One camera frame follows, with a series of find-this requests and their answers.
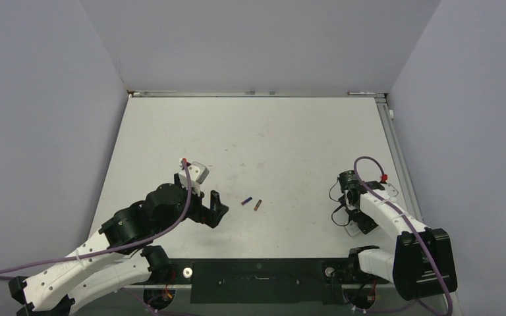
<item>wall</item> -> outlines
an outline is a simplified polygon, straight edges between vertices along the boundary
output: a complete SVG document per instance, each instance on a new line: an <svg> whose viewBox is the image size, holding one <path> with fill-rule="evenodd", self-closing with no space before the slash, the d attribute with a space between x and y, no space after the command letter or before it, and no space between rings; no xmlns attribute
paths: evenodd
<svg viewBox="0 0 506 316"><path fill-rule="evenodd" d="M426 218L454 246L465 315L506 315L506 1L443 0L389 102Z"/></svg>
<svg viewBox="0 0 506 316"><path fill-rule="evenodd" d="M88 235L126 100L78 1L0 1L0 269Z"/></svg>
<svg viewBox="0 0 506 316"><path fill-rule="evenodd" d="M81 0L131 90L388 92L440 0Z"/></svg>

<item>purple battery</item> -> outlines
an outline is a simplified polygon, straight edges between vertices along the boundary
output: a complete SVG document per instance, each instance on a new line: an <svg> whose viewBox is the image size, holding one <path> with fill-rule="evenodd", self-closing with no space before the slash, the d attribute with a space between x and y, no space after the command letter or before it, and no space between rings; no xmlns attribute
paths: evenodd
<svg viewBox="0 0 506 316"><path fill-rule="evenodd" d="M252 199L253 199L253 197L246 198L243 202L241 202L241 205L246 205L247 202L251 201Z"/></svg>

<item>white table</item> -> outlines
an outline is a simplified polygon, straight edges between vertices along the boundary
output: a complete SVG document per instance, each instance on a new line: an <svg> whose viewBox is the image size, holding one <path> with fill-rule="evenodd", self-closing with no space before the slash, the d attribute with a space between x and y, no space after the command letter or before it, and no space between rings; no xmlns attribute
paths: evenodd
<svg viewBox="0 0 506 316"><path fill-rule="evenodd" d="M327 193L361 155L381 162L405 207L374 98L133 97L90 233L114 212L172 183L179 158L186 157L210 169L204 205L217 190L229 212L215 229L188 220L156 240L169 257L346 257L351 248L367 245L394 251L380 228L352 238L331 222L337 203ZM366 180L379 175L369 162L360 163L360 173ZM338 188L333 193L340 195ZM242 206L248 196L253 200ZM339 223L346 219L343 211L335 215Z"/></svg>

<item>gray wall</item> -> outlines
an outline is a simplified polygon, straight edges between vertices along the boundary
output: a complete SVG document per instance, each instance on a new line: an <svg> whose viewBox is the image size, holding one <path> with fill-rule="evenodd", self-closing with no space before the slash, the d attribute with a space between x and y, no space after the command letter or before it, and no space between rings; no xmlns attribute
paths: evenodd
<svg viewBox="0 0 506 316"><path fill-rule="evenodd" d="M126 99L77 0L0 1L0 269L88 235Z"/></svg>
<svg viewBox="0 0 506 316"><path fill-rule="evenodd" d="M388 92L439 0L81 0L132 90Z"/></svg>
<svg viewBox="0 0 506 316"><path fill-rule="evenodd" d="M389 102L426 222L451 235L465 315L506 315L506 1L443 0Z"/></svg>

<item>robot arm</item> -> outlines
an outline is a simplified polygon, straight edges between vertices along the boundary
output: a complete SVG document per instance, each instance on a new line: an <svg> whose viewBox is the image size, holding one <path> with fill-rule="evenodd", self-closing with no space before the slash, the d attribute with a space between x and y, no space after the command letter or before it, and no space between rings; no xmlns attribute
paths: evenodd
<svg viewBox="0 0 506 316"><path fill-rule="evenodd" d="M18 276L9 282L11 296L23 305L17 315L68 315L84 304L124 285L148 280L154 271L167 271L169 260L162 248L145 247L155 236L171 230L181 221L188 189L192 194L184 218L215 228L228 207L211 191L210 208L202 205L200 185L208 169L196 162L174 175L174 184L162 184L144 201L117 211L69 257L76 260L57 263L31 276ZM134 247L130 245L141 242ZM113 250L121 246L126 249ZM104 253L90 257L102 251ZM106 265L135 251L132 259L102 270Z"/></svg>
<svg viewBox="0 0 506 316"><path fill-rule="evenodd" d="M376 246L351 249L350 273L354 274L358 280L375 279L374 276L388 280L395 285L400 296L405 300L442 294L443 290L432 271L430 262L422 252L406 219L427 244L449 291L453 292L457 289L451 241L443 229L430 229L409 215L400 205L391 201L391 197L383 186L386 184L385 178L381 182L366 183L384 199L383 201L361 185L354 171L341 173L339 182L343 193L339 201L344 206L350 206L347 207L349 219L354 221L364 234L380 226L392 240L396 241L394 254ZM402 214L386 202L392 203L402 211Z"/></svg>

